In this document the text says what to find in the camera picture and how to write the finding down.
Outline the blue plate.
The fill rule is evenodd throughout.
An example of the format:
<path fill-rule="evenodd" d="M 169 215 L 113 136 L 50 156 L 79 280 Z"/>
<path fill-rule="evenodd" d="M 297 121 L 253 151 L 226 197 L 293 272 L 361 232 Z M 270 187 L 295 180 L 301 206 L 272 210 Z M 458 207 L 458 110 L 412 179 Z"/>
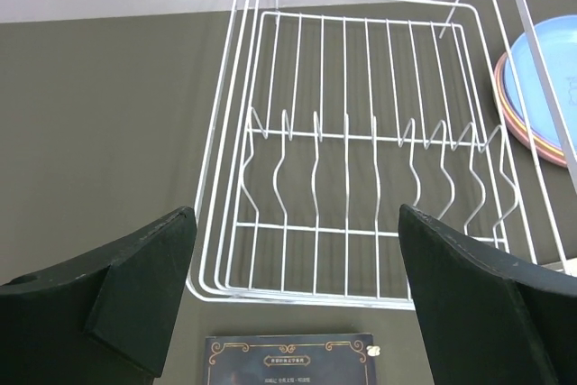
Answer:
<path fill-rule="evenodd" d="M 535 25 L 536 36 L 544 55 L 562 115 L 573 141 L 576 140 L 576 16 L 557 16 Z M 509 59 L 515 80 L 518 71 L 537 76 L 525 34 L 511 47 Z"/>

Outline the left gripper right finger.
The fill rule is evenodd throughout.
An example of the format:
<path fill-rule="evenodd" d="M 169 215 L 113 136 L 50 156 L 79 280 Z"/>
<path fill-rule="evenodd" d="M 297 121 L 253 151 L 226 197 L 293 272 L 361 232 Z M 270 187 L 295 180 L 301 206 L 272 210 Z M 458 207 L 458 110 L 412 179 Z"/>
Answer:
<path fill-rule="evenodd" d="M 398 238 L 436 384 L 574 384 L 576 279 L 399 209 Z"/>

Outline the purple plate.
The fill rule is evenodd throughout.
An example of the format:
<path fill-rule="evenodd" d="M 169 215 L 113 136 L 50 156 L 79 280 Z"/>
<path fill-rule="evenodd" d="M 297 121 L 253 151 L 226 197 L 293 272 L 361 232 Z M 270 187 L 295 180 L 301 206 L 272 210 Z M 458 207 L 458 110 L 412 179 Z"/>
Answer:
<path fill-rule="evenodd" d="M 500 101 L 506 105 L 504 109 L 514 125 L 515 135 L 529 147 L 527 123 L 523 112 L 526 110 L 537 154 L 557 166 L 565 167 L 564 154 L 539 77 L 523 75 L 523 71 L 519 70 L 516 81 L 506 52 L 501 55 L 499 62 Z"/>

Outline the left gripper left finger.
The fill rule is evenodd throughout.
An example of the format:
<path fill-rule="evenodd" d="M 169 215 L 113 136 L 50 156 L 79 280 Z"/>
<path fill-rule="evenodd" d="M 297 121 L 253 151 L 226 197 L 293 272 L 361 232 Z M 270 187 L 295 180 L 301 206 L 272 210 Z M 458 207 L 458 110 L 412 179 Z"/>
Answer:
<path fill-rule="evenodd" d="M 197 237 L 182 206 L 1 287 L 3 384 L 151 384 L 163 373 Z"/>

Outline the white wire dish rack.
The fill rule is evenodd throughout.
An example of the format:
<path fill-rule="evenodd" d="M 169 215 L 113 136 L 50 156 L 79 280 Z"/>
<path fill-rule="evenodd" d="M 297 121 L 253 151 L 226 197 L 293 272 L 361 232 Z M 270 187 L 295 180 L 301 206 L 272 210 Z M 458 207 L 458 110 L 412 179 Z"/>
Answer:
<path fill-rule="evenodd" d="M 576 140 L 529 0 L 231 0 L 188 290 L 214 303 L 409 310 L 398 209 L 576 272 Z M 503 53 L 525 34 L 566 161 L 515 135 Z"/>

